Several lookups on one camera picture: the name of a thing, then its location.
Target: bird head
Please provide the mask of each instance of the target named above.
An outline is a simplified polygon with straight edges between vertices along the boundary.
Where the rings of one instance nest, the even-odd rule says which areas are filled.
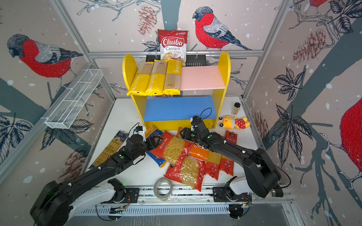
[[[22,35],[22,34],[16,34],[11,36],[8,39],[8,49],[9,53],[12,57],[19,56],[19,57],[25,57],[24,51],[23,51],[23,44],[24,42],[30,40],[28,36]]]
[[[212,9],[210,7],[202,6],[202,7],[197,8],[197,10],[195,11],[192,18],[196,19],[198,22],[200,22],[202,17],[209,13],[213,14],[214,12],[212,11]]]

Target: roll of masking tape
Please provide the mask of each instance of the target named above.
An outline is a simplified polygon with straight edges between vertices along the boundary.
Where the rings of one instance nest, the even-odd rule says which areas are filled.
[[[158,194],[157,189],[158,189],[158,187],[160,186],[160,184],[163,183],[163,182],[167,182],[167,183],[170,185],[170,191],[169,191],[167,194],[165,194],[165,195],[160,195],[160,194]],[[166,200],[168,200],[168,198],[169,198],[169,197],[171,196],[171,194],[172,194],[172,190],[173,190],[172,181],[171,181],[170,179],[166,178],[166,177],[162,177],[162,178],[158,179],[158,180],[156,181],[154,187],[153,187],[153,193],[154,193],[155,196],[156,196],[159,200],[161,200],[161,201],[166,201]]]

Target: pink shelf board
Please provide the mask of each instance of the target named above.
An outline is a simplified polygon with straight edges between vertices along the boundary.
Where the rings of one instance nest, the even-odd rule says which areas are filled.
[[[218,66],[183,67],[180,90],[224,89]]]

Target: white wire basket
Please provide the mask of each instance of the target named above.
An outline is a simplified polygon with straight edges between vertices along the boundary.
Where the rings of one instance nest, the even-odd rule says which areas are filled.
[[[51,113],[45,124],[50,128],[69,129],[103,77],[100,69],[83,70],[80,80],[70,89],[64,100]]]

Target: plush toy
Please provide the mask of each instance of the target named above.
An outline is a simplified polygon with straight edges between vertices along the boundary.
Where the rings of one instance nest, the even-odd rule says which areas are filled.
[[[219,126],[226,129],[233,129],[234,127],[236,129],[245,129],[250,126],[250,122],[248,122],[248,118],[246,117],[238,119],[236,116],[232,117],[230,115],[227,115],[224,117],[219,117],[219,122]]]

